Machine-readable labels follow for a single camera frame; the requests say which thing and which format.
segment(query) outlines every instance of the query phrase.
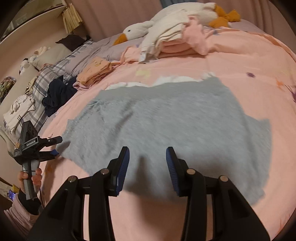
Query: white cloth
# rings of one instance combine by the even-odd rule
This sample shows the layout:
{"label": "white cloth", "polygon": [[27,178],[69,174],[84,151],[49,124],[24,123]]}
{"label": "white cloth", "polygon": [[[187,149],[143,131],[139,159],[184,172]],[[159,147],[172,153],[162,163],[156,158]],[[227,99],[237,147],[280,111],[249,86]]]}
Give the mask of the white cloth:
{"label": "white cloth", "polygon": [[31,110],[35,110],[35,100],[32,96],[22,95],[18,97],[12,104],[10,110],[6,112],[4,117],[4,126],[11,133],[14,132],[16,126],[23,116]]}
{"label": "white cloth", "polygon": [[141,87],[155,87],[158,85],[163,85],[165,83],[180,83],[180,82],[202,82],[208,78],[216,77],[213,72],[203,73],[200,79],[193,79],[188,76],[167,76],[167,77],[159,77],[152,85],[146,85],[140,82],[119,82],[117,84],[113,84],[108,86],[105,90],[113,90],[118,89],[120,87],[134,87],[134,86],[141,86]]}
{"label": "white cloth", "polygon": [[141,44],[141,55],[139,62],[146,60],[148,54],[158,56],[160,53],[159,45],[156,45],[158,39],[162,41],[169,39],[181,39],[184,24],[189,23],[189,17],[185,10],[172,12],[159,21],[157,21],[145,36]]}

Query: pink sleeve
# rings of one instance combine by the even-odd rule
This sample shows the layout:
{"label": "pink sleeve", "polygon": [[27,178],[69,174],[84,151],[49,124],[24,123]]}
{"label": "pink sleeve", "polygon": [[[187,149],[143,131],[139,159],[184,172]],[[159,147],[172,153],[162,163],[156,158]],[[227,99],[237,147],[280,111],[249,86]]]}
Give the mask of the pink sleeve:
{"label": "pink sleeve", "polygon": [[18,232],[26,237],[36,222],[38,215],[30,214],[20,203],[18,195],[15,196],[12,207],[5,210],[7,218],[11,221]]}

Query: pink wall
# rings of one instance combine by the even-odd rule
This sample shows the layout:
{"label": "pink wall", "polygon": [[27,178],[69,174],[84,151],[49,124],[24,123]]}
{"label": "pink wall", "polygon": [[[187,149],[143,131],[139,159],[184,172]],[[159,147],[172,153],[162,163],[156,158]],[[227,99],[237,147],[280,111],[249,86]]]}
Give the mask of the pink wall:
{"label": "pink wall", "polygon": [[24,58],[30,57],[41,46],[52,46],[56,41],[67,36],[62,17],[40,24],[27,31],[9,49],[0,49],[0,80],[6,76],[19,77],[20,64]]}

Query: metal screw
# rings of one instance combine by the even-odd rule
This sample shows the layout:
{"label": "metal screw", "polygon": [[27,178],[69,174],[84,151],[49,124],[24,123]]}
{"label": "metal screw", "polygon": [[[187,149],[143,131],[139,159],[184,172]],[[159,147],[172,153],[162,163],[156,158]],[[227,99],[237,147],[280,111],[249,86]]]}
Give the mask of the metal screw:
{"label": "metal screw", "polygon": [[68,181],[72,183],[72,182],[76,181],[76,179],[77,179],[76,176],[71,176],[68,178]]}
{"label": "metal screw", "polygon": [[108,169],[108,168],[104,168],[104,169],[101,170],[101,173],[102,173],[103,175],[106,175],[106,174],[109,173],[109,169]]}
{"label": "metal screw", "polygon": [[221,177],[220,177],[220,180],[221,180],[222,182],[227,182],[227,181],[228,181],[228,177],[227,177],[227,176],[221,176]]}
{"label": "metal screw", "polygon": [[195,174],[195,170],[192,168],[187,169],[186,171],[189,175],[194,175]]}

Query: stuffed goose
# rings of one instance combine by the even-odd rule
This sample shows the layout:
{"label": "stuffed goose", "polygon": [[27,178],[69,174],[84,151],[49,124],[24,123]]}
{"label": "stuffed goose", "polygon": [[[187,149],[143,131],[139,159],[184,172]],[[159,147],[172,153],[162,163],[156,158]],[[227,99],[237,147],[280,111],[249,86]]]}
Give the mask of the stuffed goose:
{"label": "stuffed goose", "polygon": [[170,5],[160,10],[150,21],[135,23],[128,26],[123,33],[115,40],[117,45],[132,39],[144,37],[149,28],[166,15],[184,9],[188,16],[197,16],[203,26],[218,28],[228,27],[228,22],[240,21],[240,15],[235,11],[226,14],[216,3],[184,2]]}

